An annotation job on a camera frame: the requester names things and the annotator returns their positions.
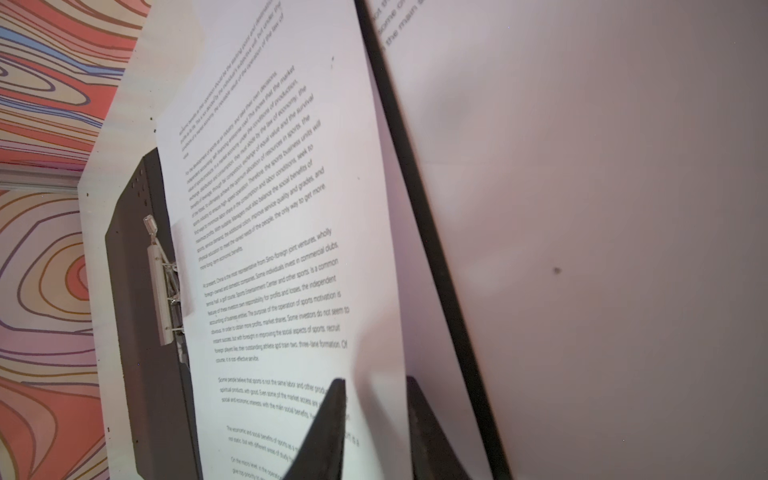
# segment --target orange wavy lines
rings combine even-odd
[[[67,268],[65,275],[65,286],[70,295],[78,300],[87,302],[90,298],[88,295],[88,288],[83,284],[80,279],[80,272],[85,268],[85,256],[77,258],[72,265]]]
[[[20,376],[31,376],[35,377],[36,379],[53,379],[53,378],[60,378],[65,376],[83,376],[83,375],[94,375],[96,373],[96,370],[90,371],[90,372],[72,372],[72,373],[29,373],[29,372],[19,372],[14,369],[9,369],[8,367],[0,365],[0,370],[8,373],[15,373],[16,375]]]
[[[85,93],[71,85],[75,82],[82,84],[82,81],[62,71],[35,63],[33,60],[14,55],[8,51],[0,52],[0,60],[2,60],[6,70],[12,69],[17,74],[26,74],[18,80],[18,83],[5,82],[0,87],[6,91],[6,97],[19,97],[21,100],[32,101],[33,103],[47,101],[51,102],[47,105],[50,107],[65,105],[71,108],[88,104],[88,97]],[[50,95],[53,93],[59,93],[59,96],[52,98]]]
[[[99,440],[96,440],[96,442],[94,442],[94,444],[93,444],[93,445],[91,445],[91,447],[90,447],[88,450],[86,450],[86,451],[83,453],[83,455],[81,455],[81,456],[80,456],[80,458],[78,458],[78,460],[77,460],[77,461],[74,463],[74,468],[77,468],[77,467],[78,467],[78,465],[80,465],[80,464],[81,464],[81,463],[82,463],[82,462],[85,460],[85,457],[87,457],[87,456],[88,456],[88,454],[90,454],[90,453],[94,452],[94,450],[96,449],[96,447],[98,447],[98,445],[99,445],[99,444],[100,444],[100,443],[101,443],[103,440],[104,440],[104,437],[103,437],[103,436],[102,436],[102,437],[101,437]],[[71,475],[71,474],[72,474],[72,472],[74,471],[74,468],[73,468],[73,470],[70,470],[69,472],[67,472],[67,475]]]
[[[60,30],[72,37],[78,38],[91,45],[114,48],[115,50],[133,50],[133,44],[137,37],[119,34],[103,28],[88,25],[77,18],[65,14],[52,5],[41,2],[40,0],[24,0],[22,4],[19,0],[7,0],[16,4],[25,11],[34,15],[38,20],[42,20],[50,25],[56,25]]]
[[[74,395],[74,396],[81,396],[86,399],[96,399],[99,400],[101,397],[99,396],[99,389],[98,385],[96,386],[84,386],[84,385],[36,385],[36,389],[40,390],[46,390],[48,392],[56,392],[56,393],[66,393],[67,395]],[[95,390],[95,393],[93,395],[88,393],[83,393],[83,391],[91,391]]]
[[[85,168],[85,160],[79,160],[77,158],[68,158],[68,157],[58,157],[55,155],[50,154],[38,154],[38,153],[30,153],[30,152],[23,152],[23,151],[3,151],[3,156],[6,158],[2,159],[3,164],[12,164],[12,165],[41,165],[41,166],[47,166],[50,167],[51,165],[47,165],[48,163],[51,164],[61,164],[61,165],[68,165],[71,168],[68,170],[82,170]]]
[[[0,399],[0,429],[8,438],[9,451],[15,460],[17,478],[28,478],[35,461],[35,436],[21,414]]]
[[[48,142],[49,144],[58,145],[59,147],[76,148],[86,152],[93,150],[94,147],[93,144],[75,140],[73,137],[69,137],[68,135],[65,136],[61,134],[52,134],[48,133],[42,128],[22,126],[20,124],[16,124],[15,122],[12,124],[8,121],[0,121],[0,130],[21,135],[22,137],[34,138],[35,140]]]
[[[43,293],[43,279],[45,278],[45,272],[48,271],[48,266],[51,265],[51,261],[58,254],[60,254],[61,252],[63,252],[64,250],[66,250],[68,248],[76,247],[77,245],[82,245],[82,244],[83,244],[82,242],[80,242],[80,243],[73,243],[72,245],[67,245],[66,247],[62,247],[62,248],[56,250],[51,255],[51,258],[49,258],[48,261],[45,262],[45,266],[43,267],[43,271],[40,274],[40,279],[38,280],[38,292],[40,293],[40,298],[42,298],[44,302],[46,302],[48,305],[50,305],[51,308],[53,308],[55,310],[58,310],[59,312],[69,313],[71,315],[91,315],[91,312],[70,312],[69,310],[64,310],[64,309],[54,305],[53,303],[49,302],[48,299],[45,298],[45,294]],[[65,321],[65,322],[79,321],[79,320],[69,320],[69,319],[60,319],[60,320]]]
[[[108,87],[117,87],[119,84],[119,81],[114,79],[105,80],[104,78],[101,78],[101,77],[93,77],[92,75],[90,75],[89,73],[81,69],[72,67],[69,63],[65,61],[62,61],[55,57],[39,54],[37,53],[36,50],[31,48],[26,48],[24,45],[6,43],[0,40],[0,49],[3,49],[3,48],[7,53],[10,53],[11,50],[16,51],[18,53],[14,53],[13,55],[17,55],[18,57],[21,57],[21,58],[26,58],[29,61],[33,61],[36,64],[53,68],[54,70],[60,71],[62,74],[65,74],[68,77],[76,78],[85,84],[103,85]]]
[[[106,462],[106,461],[107,461],[107,459],[106,459],[106,458],[103,458],[102,460],[100,460],[100,462],[99,462],[99,463],[97,463],[97,464],[95,464],[94,466],[90,467],[90,468],[89,468],[88,470],[86,470],[85,472],[82,472],[80,475],[78,475],[78,476],[74,477],[72,480],[79,480],[80,478],[83,478],[83,477],[85,477],[85,476],[86,476],[86,475],[87,475],[87,474],[88,474],[88,473],[89,473],[91,470],[93,470],[94,468],[98,467],[99,465],[101,465],[102,463],[104,463],[104,462]]]
[[[48,448],[46,449],[45,453],[43,454],[42,458],[40,459],[40,462],[38,462],[38,464],[36,466],[35,466],[35,458],[37,457],[37,452],[35,450],[36,450],[37,442],[34,440],[35,430],[27,422],[27,425],[29,425],[29,429],[30,429],[30,432],[31,432],[32,437],[33,437],[33,447],[34,447],[33,450],[32,450],[32,464],[31,464],[29,475],[34,475],[35,471],[38,468],[40,468],[40,465],[42,465],[43,462],[45,462],[45,458],[48,457],[48,453],[50,453],[50,451],[51,451],[51,446],[56,442],[56,437],[58,435],[58,421],[56,419],[56,414],[54,413],[53,410],[51,410],[50,407],[45,405],[43,402],[41,402],[40,400],[36,399],[34,396],[29,395],[27,392],[24,392],[24,391],[20,390],[22,385],[20,385],[20,384],[18,384],[16,382],[11,382],[11,381],[6,380],[6,382],[0,383],[0,387],[2,387],[4,389],[7,389],[10,392],[16,393],[17,395],[23,396],[27,400],[30,400],[33,403],[37,404],[38,406],[41,406],[43,409],[48,411],[48,414],[51,416],[51,419],[53,420],[53,432],[52,432],[53,436],[50,439]]]
[[[149,15],[149,8],[142,8],[139,10],[138,8],[131,7],[127,2],[121,2],[121,0],[115,0],[115,2],[117,2],[119,5],[122,5],[126,10],[135,13],[136,15],[141,15],[142,17]]]
[[[9,151],[28,151],[42,154],[51,154],[58,157],[88,159],[88,152],[74,148],[52,145],[35,138],[23,137],[10,131],[5,131],[0,139],[0,146]]]
[[[0,12],[6,19],[14,19],[15,25],[18,26],[19,23],[23,24],[25,26],[24,30],[27,32],[34,32],[32,33],[34,36],[45,34],[45,37],[49,39],[49,42],[55,41],[66,47],[70,52],[68,53],[69,56],[72,58],[77,58],[79,61],[83,61],[84,63],[96,65],[94,58],[127,63],[128,59],[131,57],[132,49],[131,51],[126,51],[123,48],[104,47],[102,45],[96,45],[88,41],[81,40],[80,38],[72,35],[67,35],[66,31],[61,32],[61,30],[56,28],[55,25],[50,25],[40,21],[36,22],[34,15],[21,10],[12,3],[5,4],[0,2]],[[90,55],[90,58],[82,56],[83,54]]]
[[[4,209],[4,208],[6,208],[6,207],[7,207],[8,205],[10,205],[10,204],[14,204],[14,203],[16,203],[17,201],[19,201],[19,200],[21,200],[21,199],[24,199],[24,198],[29,198],[29,197],[37,197],[38,195],[40,195],[40,194],[30,194],[30,195],[25,195],[25,196],[23,196],[23,197],[19,197],[19,198],[15,199],[15,200],[12,200],[12,201],[10,201],[10,202],[6,203],[5,205],[2,205],[2,206],[0,207],[0,210],[2,210],[2,209]],[[34,210],[34,209],[35,209],[35,208],[37,208],[37,207],[40,207],[40,206],[42,206],[42,205],[47,205],[47,204],[55,204],[56,202],[71,202],[71,201],[73,201],[73,200],[77,200],[77,199],[76,199],[76,198],[57,198],[57,199],[55,199],[55,200],[49,200],[49,201],[47,201],[47,202],[41,202],[41,203],[39,203],[39,204],[35,204],[35,205],[33,205],[33,206],[31,206],[31,207],[29,207],[29,208],[27,208],[27,209],[25,209],[25,210],[23,210],[23,211],[19,212],[18,214],[16,214],[16,216],[15,216],[15,217],[13,217],[12,219],[10,219],[10,220],[9,220],[9,221],[8,221],[8,222],[5,224],[5,225],[3,225],[2,227],[0,227],[0,233],[2,233],[2,232],[3,232],[3,230],[5,230],[5,229],[8,227],[8,225],[10,225],[11,223],[13,223],[13,222],[14,222],[14,220],[18,219],[18,218],[19,218],[21,215],[24,215],[24,214],[26,214],[27,212],[29,212],[29,211],[32,211],[32,210]]]
[[[86,130],[84,128],[73,127],[73,126],[67,125],[67,124],[60,124],[60,123],[57,123],[57,122],[54,122],[54,121],[48,121],[48,120],[45,120],[44,118],[40,118],[40,117],[32,117],[30,115],[25,115],[23,113],[20,113],[18,111],[14,111],[14,110],[5,110],[4,108],[0,108],[0,113],[6,114],[6,115],[9,115],[9,116],[12,116],[12,117],[23,118],[23,119],[29,120],[29,121],[34,121],[35,123],[43,124],[43,125],[48,125],[49,127],[56,127],[56,128],[58,128],[60,130],[67,130],[67,131],[72,131],[72,132],[75,132],[75,133],[78,133],[78,134],[87,135],[89,137],[93,137],[94,138],[94,142],[96,141],[96,137],[98,137],[98,132],[95,132],[95,131]]]
[[[0,385],[8,385],[8,380],[0,378]],[[104,437],[101,415],[94,415],[101,407],[100,402],[16,383],[13,386],[47,407],[57,423],[57,434],[48,450],[50,461],[42,462],[28,479],[64,478],[67,472],[78,466],[73,458],[89,450],[94,441]]]
[[[73,0],[64,0],[64,2],[68,3],[73,8],[79,10],[80,12],[83,12],[83,13],[87,14],[88,16],[91,16],[91,17],[96,18],[98,20],[101,20],[103,22],[111,23],[112,25],[118,25],[118,26],[125,27],[125,28],[133,28],[133,29],[141,30],[141,26],[140,25],[135,25],[135,24],[128,23],[128,22],[123,22],[122,20],[118,20],[117,18],[112,18],[111,16],[105,15],[105,14],[101,13],[98,10],[94,10],[92,7],[89,7],[85,3],[80,2],[78,0],[74,0],[74,1]]]
[[[103,86],[98,84],[86,84],[77,78],[70,77],[69,75],[61,73],[60,71],[44,67],[25,58],[17,57],[16,55],[4,53],[0,54],[0,58],[14,61],[20,65],[23,65],[24,67],[34,70],[37,74],[45,76],[46,78],[53,78],[54,80],[64,84],[66,88],[75,90],[78,94],[82,95],[82,97],[87,100],[83,103],[73,104],[71,102],[63,101],[60,99],[45,98],[38,95],[21,93],[3,88],[2,90],[5,90],[6,97],[16,98],[23,101],[30,101],[32,103],[44,105],[46,107],[67,108],[70,111],[77,111],[86,115],[91,115],[92,117],[96,117],[101,120],[104,120],[104,117],[107,116],[107,111],[109,110],[109,106],[112,103],[112,98],[114,97],[114,93],[117,91],[116,87],[111,85]]]
[[[11,446],[9,445],[8,441],[5,440],[5,437],[2,434],[2,429],[0,429],[0,447],[5,449],[5,451],[8,453],[8,457],[11,459],[11,465],[13,468],[13,478],[10,478],[9,480],[18,480],[18,464],[16,463],[16,457],[13,456],[13,451],[11,450]]]

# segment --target blue wavy lines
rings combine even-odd
[[[36,41],[29,37],[25,37],[24,35],[21,35],[15,31],[9,30],[5,27],[0,27],[0,38],[3,38],[8,41],[12,41],[19,45],[24,45],[25,47],[33,48],[34,50],[39,51],[40,53],[50,55],[51,57],[57,58],[63,61],[64,63],[71,65],[75,68],[78,68],[81,71],[94,77],[120,79],[123,76],[123,73],[125,72],[125,68],[86,65],[77,60],[74,60],[73,58],[69,58],[67,55],[64,55],[60,51],[56,51],[53,48],[40,43],[39,41]]]
[[[48,386],[48,385],[98,386],[98,383],[84,383],[84,382],[22,382],[22,384],[24,384],[24,385],[36,385],[36,386]]]
[[[89,352],[95,352],[96,349],[87,349],[87,350],[80,350],[79,352],[64,352],[64,353],[57,353],[57,352],[50,352],[50,353],[29,353],[29,352],[15,352],[13,350],[5,350],[0,349],[0,352],[2,353],[11,353],[13,355],[27,355],[27,356],[60,356],[60,355],[79,355],[81,353],[89,353]]]
[[[85,368],[85,367],[95,367],[96,366],[95,363],[93,365],[85,364],[85,363],[82,363],[82,364],[74,363],[74,364],[68,365],[66,363],[34,362],[32,360],[22,360],[22,359],[14,358],[12,356],[5,356],[5,355],[0,355],[0,359],[11,360],[12,362],[17,362],[17,363],[26,363],[27,365],[40,365],[40,366],[66,366],[66,367],[72,367],[72,368]]]
[[[81,121],[89,124],[93,127],[101,128],[102,122],[95,120],[85,114],[80,114],[75,111],[69,111],[64,108],[46,107],[45,105],[32,104],[27,101],[14,100],[13,98],[3,97],[0,95],[0,105],[6,107],[17,108],[23,111],[31,111],[36,114],[49,114],[57,117],[70,118],[72,120]]]

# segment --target red wavy lines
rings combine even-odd
[[[24,396],[27,401],[43,406],[55,420],[53,440],[41,461],[32,471],[38,440],[30,423],[21,414],[11,409],[4,397],[9,392]],[[64,478],[78,467],[83,452],[104,437],[104,425],[101,421],[101,403],[98,399],[63,392],[51,392],[35,387],[21,385],[0,378],[0,432],[9,443],[21,475],[29,480],[52,480]]]
[[[91,151],[91,149],[93,149],[93,144],[86,144],[81,141],[75,141],[70,138],[62,137],[61,135],[50,134],[39,130],[32,130],[31,128],[13,125],[4,121],[0,121],[0,130],[21,135],[22,137],[44,141],[49,144],[58,145],[59,147],[76,148],[82,151]]]
[[[58,128],[60,130],[66,130],[66,131],[70,131],[70,132],[73,132],[73,133],[76,133],[76,134],[87,135],[87,136],[92,138],[92,140],[88,140],[87,141],[90,144],[94,143],[96,141],[96,137],[98,136],[98,134],[93,132],[92,130],[87,130],[85,128],[73,127],[71,125],[66,125],[66,124],[59,124],[57,122],[53,122],[53,121],[50,121],[50,120],[45,120],[44,118],[32,117],[30,114],[19,113],[17,111],[8,110],[6,108],[0,108],[0,113],[6,114],[6,115],[9,115],[9,116],[12,116],[12,117],[23,118],[23,119],[28,120],[28,121],[34,121],[35,123],[42,124],[42,125],[44,125],[46,127],[56,127],[56,128]]]
[[[88,308],[76,200],[0,190],[0,449],[15,470],[3,480],[109,475],[92,326],[62,321]],[[9,291],[25,279],[29,308]]]
[[[0,108],[0,113],[8,113],[8,112],[4,112],[3,109]],[[11,116],[11,117],[17,118],[17,119],[25,119],[26,118],[28,120],[33,120],[33,122],[35,124],[37,124],[37,126],[30,126],[28,124],[28,122],[20,122],[20,121],[14,121],[14,120],[5,120],[4,122],[7,123],[7,124],[11,124],[11,125],[15,125],[15,126],[18,126],[18,127],[27,128],[27,129],[33,130],[33,131],[39,131],[39,132],[42,132],[42,133],[50,133],[49,132],[50,129],[45,128],[44,126],[56,127],[56,132],[54,133],[54,135],[57,136],[57,137],[61,137],[61,138],[68,139],[68,140],[73,140],[73,141],[78,141],[78,142],[80,142],[82,144],[85,144],[85,145],[93,145],[93,143],[96,141],[96,135],[93,135],[91,132],[81,132],[80,129],[74,129],[74,128],[62,128],[62,127],[59,127],[57,124],[54,124],[52,122],[39,121],[38,119],[30,118],[29,116],[26,116],[26,115],[17,115],[17,114],[14,114],[14,113],[8,113],[8,115]],[[84,134],[86,137],[83,138],[82,136],[77,136],[77,135],[74,135],[74,134],[64,134],[64,133],[61,133],[61,130],[70,131],[70,132],[73,132],[74,134],[78,134],[78,133],[79,134]]]
[[[47,38],[48,41],[45,43],[49,44],[52,48],[56,48],[68,57],[82,62],[93,62],[95,65],[99,65],[104,60],[127,62],[131,57],[130,51],[114,50],[108,46],[93,45],[79,38],[67,35],[66,32],[62,32],[54,25],[41,23],[34,15],[26,10],[21,10],[12,3],[5,4],[0,2],[0,17],[7,18],[9,20],[8,23],[13,22],[17,24],[13,25],[14,30],[22,35],[30,36],[30,34],[33,34],[34,36]]]
[[[30,154],[53,155],[56,157],[64,157],[72,160],[85,161],[86,158],[88,158],[87,154],[82,151],[69,150],[54,145],[25,144],[20,141],[0,140],[0,148],[8,151],[26,152]],[[9,157],[4,158],[2,161],[8,163],[10,160],[11,158]]]
[[[44,67],[40,64],[36,64],[33,61],[28,61],[24,58],[17,57],[16,55],[4,53],[0,54],[0,58],[24,65],[25,67],[38,72],[44,78],[51,78],[53,80],[59,81],[82,95],[82,97],[78,95],[78,98],[63,98],[61,100],[54,100],[41,96],[40,94],[33,94],[31,92],[21,93],[0,87],[0,90],[4,92],[4,96],[15,98],[17,100],[30,101],[38,105],[44,105],[46,107],[66,108],[69,111],[77,111],[79,113],[91,115],[96,118],[103,119],[107,116],[107,111],[109,110],[109,106],[112,103],[112,98],[114,97],[114,93],[116,91],[115,87],[111,85],[85,84],[66,74],[51,68]]]
[[[0,151],[2,152],[2,163],[4,164],[32,165],[35,167],[62,168],[65,170],[83,170],[85,168],[85,161],[78,160],[77,158],[66,158],[57,155],[32,152],[8,151],[3,150],[1,147]]]
[[[78,300],[88,300],[88,285],[83,282],[85,255],[72,262],[67,269],[66,285],[69,293]]]
[[[142,17],[146,17],[147,14],[149,14],[149,5],[142,2],[141,0],[115,0],[120,5],[123,5],[128,10],[141,15]]]
[[[0,392],[0,435],[8,443],[18,478],[29,478],[35,457],[35,436],[24,417],[2,401]]]
[[[59,31],[61,36],[77,38],[90,45],[109,47],[114,50],[132,51],[138,37],[138,32],[141,30],[139,25],[132,25],[131,27],[136,29],[136,36],[121,35],[96,28],[93,25],[87,25],[76,18],[60,12],[42,0],[7,1],[29,12],[31,14],[30,19],[32,20],[30,23],[33,25],[40,25],[41,23],[49,25]]]
[[[92,8],[85,3],[81,2],[80,0],[64,0],[67,4],[71,5],[73,8],[79,10],[80,12],[85,13],[89,17],[97,18],[103,22],[111,23],[112,25],[120,25],[121,27],[126,28],[141,28],[139,25],[130,23],[130,22],[123,22],[120,19],[112,18],[109,15],[105,15],[101,13],[100,11],[96,10],[95,8]]]

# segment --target swirled pattern wallpaper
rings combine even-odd
[[[0,161],[83,170],[146,0],[0,1]]]
[[[2,480],[109,478],[82,241],[76,196],[0,190]]]

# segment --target white paper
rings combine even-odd
[[[335,377],[349,399],[344,478],[409,478],[392,234],[354,6],[244,2],[207,38],[157,128],[205,478],[281,478]]]
[[[238,0],[192,0],[192,6],[197,13],[197,20],[207,37],[216,32],[216,23],[227,16],[227,10],[236,8]]]

